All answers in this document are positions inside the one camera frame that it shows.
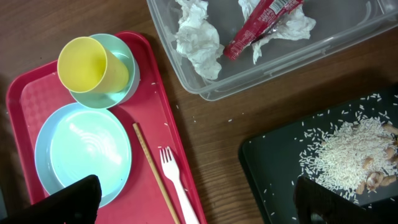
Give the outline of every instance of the wooden chopstick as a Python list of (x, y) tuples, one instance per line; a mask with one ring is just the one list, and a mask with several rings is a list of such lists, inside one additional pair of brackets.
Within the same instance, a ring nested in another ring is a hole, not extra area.
[(159, 188), (160, 188), (160, 191), (162, 192), (163, 198), (164, 198), (164, 200), (166, 201), (166, 204), (167, 204), (167, 206), (168, 206), (168, 208), (169, 208), (169, 210), (170, 210), (170, 213), (171, 213), (172, 216), (173, 216), (174, 222), (175, 222), (175, 224), (180, 224), (180, 221), (178, 220), (177, 213), (175, 212), (174, 207), (173, 207), (173, 204), (172, 204), (172, 202), (170, 201), (169, 196), (167, 195), (166, 188), (164, 187), (163, 182), (162, 182), (162, 179), (160, 178), (160, 175), (159, 175), (159, 173), (158, 173), (158, 171), (157, 171), (157, 169), (156, 169), (155, 163), (154, 163), (154, 161), (152, 160), (152, 156), (150, 156), (148, 147), (147, 147), (147, 145), (145, 144), (145, 141), (144, 141), (144, 138), (142, 137), (142, 134), (141, 134), (141, 131), (140, 131), (140, 129), (139, 129), (139, 126), (138, 126), (137, 123), (134, 123), (134, 124), (132, 125), (132, 127), (133, 127), (134, 130), (136, 131), (138, 140), (139, 140), (139, 142), (140, 142), (140, 144), (141, 144), (142, 149), (144, 150), (144, 154), (145, 154), (145, 156), (146, 156), (146, 158), (147, 158), (147, 160), (148, 160), (148, 163), (149, 163), (149, 165), (150, 165), (150, 168), (152, 169), (152, 172), (153, 172), (154, 175), (155, 175), (155, 179), (156, 179), (156, 181), (157, 181), (157, 184), (159, 185)]

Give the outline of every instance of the pile of rice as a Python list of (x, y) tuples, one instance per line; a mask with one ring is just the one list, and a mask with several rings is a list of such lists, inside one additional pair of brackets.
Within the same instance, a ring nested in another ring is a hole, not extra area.
[[(396, 150), (394, 138), (383, 129), (380, 118), (344, 122), (333, 134), (319, 132), (321, 135), (314, 134), (322, 139), (318, 138), (300, 153), (301, 175), (307, 173), (316, 183), (334, 192), (345, 191), (345, 194), (340, 194), (345, 199), (356, 198), (355, 190), (372, 172), (382, 172), (385, 176), (398, 173), (396, 165), (387, 159), (384, 151), (387, 147)], [(364, 169), (367, 157), (374, 161)]]

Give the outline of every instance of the pink plastic tray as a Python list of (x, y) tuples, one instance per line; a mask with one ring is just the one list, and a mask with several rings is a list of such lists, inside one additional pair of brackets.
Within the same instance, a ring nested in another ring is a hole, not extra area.
[[(98, 210), (96, 223), (174, 223), (132, 128), (135, 122), (141, 127), (181, 223), (184, 220), (177, 193), (173, 183), (163, 175), (158, 146), (170, 146), (178, 155), (183, 186), (188, 190), (187, 195), (200, 223), (207, 223), (152, 49), (140, 34), (126, 31), (116, 36), (130, 47), (141, 71), (141, 81), (134, 96), (110, 109), (129, 135), (132, 167), (122, 192)], [(6, 101), (30, 201), (36, 203), (47, 196), (35, 171), (37, 135), (55, 110), (74, 99), (58, 79), (57, 61), (54, 61), (16, 78), (8, 89)]]

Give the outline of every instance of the black cutting board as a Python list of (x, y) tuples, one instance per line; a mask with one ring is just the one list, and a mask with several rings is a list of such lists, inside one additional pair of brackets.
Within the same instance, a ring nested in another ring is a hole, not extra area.
[[(295, 183), (297, 176), (301, 174), (300, 152), (304, 151), (308, 144), (312, 144), (312, 138), (305, 138), (304, 131), (320, 128), (324, 132), (333, 133), (335, 129), (331, 129), (331, 122), (340, 128), (342, 123), (338, 121), (339, 119), (351, 123), (357, 121), (356, 111), (362, 111), (369, 118), (380, 117), (381, 121), (391, 121), (394, 126), (398, 126), (398, 105), (394, 105), (398, 104), (398, 97), (395, 97), (398, 96), (398, 86), (374, 93), (379, 94), (382, 100), (377, 101), (377, 98), (372, 97), (367, 100), (368, 96), (373, 94), (370, 93), (357, 100), (319, 111), (282, 128), (262, 133), (242, 144), (239, 160), (266, 224), (299, 222), (292, 219), (292, 217), (297, 218), (293, 203), (292, 181)], [(384, 114), (385, 111), (390, 119), (379, 114), (379, 112)], [(359, 205), (366, 205), (367, 208), (367, 204), (386, 198), (395, 198), (398, 203), (397, 195), (398, 182), (395, 182), (388, 187), (377, 189), (377, 193), (368, 194), (365, 190), (356, 198), (359, 200)]]

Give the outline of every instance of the yellow cup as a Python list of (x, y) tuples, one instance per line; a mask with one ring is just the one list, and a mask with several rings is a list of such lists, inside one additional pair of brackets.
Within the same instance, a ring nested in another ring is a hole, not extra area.
[(62, 84), (76, 93), (116, 93), (129, 81), (126, 66), (91, 37), (71, 40), (58, 58)]

